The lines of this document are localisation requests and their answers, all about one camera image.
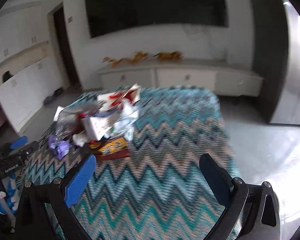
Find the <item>chevron pattern fabric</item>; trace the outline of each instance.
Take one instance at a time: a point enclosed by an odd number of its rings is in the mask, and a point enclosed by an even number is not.
[[[105,93],[89,92],[71,106]],[[199,88],[142,89],[131,157],[97,163],[73,211],[92,239],[203,239],[223,211],[199,169],[209,153],[238,176],[218,98]],[[61,161],[47,150],[47,136],[23,170],[20,185],[63,177],[88,151],[74,150]],[[60,228],[56,230],[62,237]],[[230,238],[238,233],[236,227]]]

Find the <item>gray tile floor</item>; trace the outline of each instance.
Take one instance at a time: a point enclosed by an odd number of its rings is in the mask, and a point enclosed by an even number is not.
[[[72,103],[81,94],[67,90],[44,106],[28,123],[23,135],[40,139],[51,125],[58,106]],[[241,177],[246,183],[269,181],[279,198],[282,240],[300,225],[300,127],[268,125],[246,99],[220,99],[221,112]],[[16,136],[7,131],[4,137]]]

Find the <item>doorway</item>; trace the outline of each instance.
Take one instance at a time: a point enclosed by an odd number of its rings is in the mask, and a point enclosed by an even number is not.
[[[70,50],[63,6],[53,13],[53,20],[56,28],[61,57],[65,65],[69,81],[71,85],[77,86],[79,84],[79,78]]]

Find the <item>television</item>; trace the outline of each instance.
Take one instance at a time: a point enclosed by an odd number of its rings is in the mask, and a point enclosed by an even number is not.
[[[85,0],[91,37],[153,24],[227,26],[225,0]]]

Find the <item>metal screw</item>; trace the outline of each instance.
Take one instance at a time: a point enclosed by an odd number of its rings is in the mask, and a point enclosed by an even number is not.
[[[263,184],[264,184],[266,187],[271,187],[271,184],[270,184],[269,182],[267,182],[267,181],[265,181]]]
[[[55,178],[55,179],[53,180],[53,183],[54,183],[54,184],[60,184],[61,181],[62,181],[61,178]]]
[[[236,184],[241,184],[242,183],[242,179],[240,179],[239,177],[235,177],[233,179],[233,181],[236,183]]]
[[[26,183],[25,183],[25,187],[30,187],[31,186],[31,181],[27,181]]]

